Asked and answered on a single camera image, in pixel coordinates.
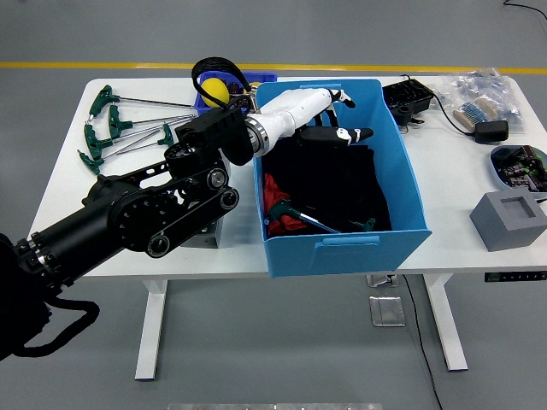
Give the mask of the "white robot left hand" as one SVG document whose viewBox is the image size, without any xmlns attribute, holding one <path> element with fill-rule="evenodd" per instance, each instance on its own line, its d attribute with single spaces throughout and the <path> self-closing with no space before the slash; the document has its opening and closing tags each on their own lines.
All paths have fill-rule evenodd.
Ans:
<svg viewBox="0 0 547 410">
<path fill-rule="evenodd" d="M 356 106 L 342 90 L 283 91 L 245 119 L 254 152 L 266 154 L 282 138 L 295 138 L 300 145 L 341 147 L 373 136 L 370 128 L 339 126 L 334 103 Z"/>
</svg>

